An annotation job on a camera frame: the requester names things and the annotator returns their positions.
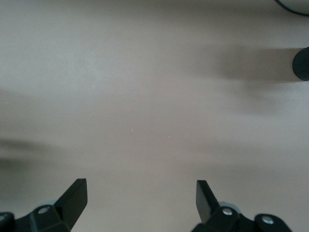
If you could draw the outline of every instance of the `black cable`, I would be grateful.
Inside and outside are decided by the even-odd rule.
[[[293,14],[296,14],[296,15],[301,15],[301,16],[307,16],[309,17],[309,14],[304,14],[304,13],[300,13],[300,12],[297,12],[297,11],[293,11],[292,9],[288,8],[286,5],[284,5],[281,1],[279,0],[274,0],[279,6],[281,6],[283,9],[293,13]]]

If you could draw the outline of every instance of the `black plastic part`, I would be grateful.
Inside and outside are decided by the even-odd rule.
[[[273,224],[267,224],[263,221],[263,217],[269,217],[273,220]],[[261,232],[292,232],[291,229],[279,217],[270,214],[258,214],[255,216],[254,222]]]
[[[224,210],[230,210],[230,215],[224,214]],[[210,232],[230,232],[236,229],[239,215],[235,209],[229,207],[218,208],[206,222],[205,227]]]
[[[54,204],[61,219],[69,229],[75,225],[87,205],[86,179],[77,179]]]
[[[197,181],[196,204],[199,217],[204,225],[209,220],[213,212],[220,208],[216,197],[205,180]]]
[[[296,54],[292,67],[293,72],[299,79],[309,81],[309,47]]]
[[[29,221],[33,232],[70,231],[66,223],[61,220],[53,205],[43,205],[36,208],[30,213]]]
[[[9,232],[14,228],[14,214],[10,212],[0,213],[0,232]]]
[[[209,230],[203,224],[198,224],[191,232],[209,232]]]
[[[0,213],[0,232],[70,232],[87,205],[86,179],[77,179],[54,205],[43,205],[14,220]]]
[[[197,209],[202,224],[192,232],[292,232],[274,215],[260,214],[252,221],[232,207],[220,206],[207,182],[202,180],[197,181]],[[265,223],[263,217],[270,217],[273,224]]]

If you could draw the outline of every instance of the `black cylindrical object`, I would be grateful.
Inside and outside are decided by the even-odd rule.
[[[293,72],[299,79],[309,81],[309,47],[296,54],[292,67]]]

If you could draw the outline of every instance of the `white table surface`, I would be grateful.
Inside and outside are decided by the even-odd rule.
[[[196,180],[309,228],[309,18],[271,0],[0,1],[0,211],[87,178],[74,232],[189,232]]]

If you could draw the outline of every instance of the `screw head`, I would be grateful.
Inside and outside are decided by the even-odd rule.
[[[262,216],[262,221],[265,222],[266,224],[270,225],[274,224],[274,220],[269,216]]]
[[[224,209],[222,210],[222,212],[223,212],[225,215],[228,215],[228,216],[233,215],[232,210],[230,210],[229,208],[224,208]]]
[[[48,207],[44,207],[38,210],[38,214],[44,214],[49,210],[49,206]]]

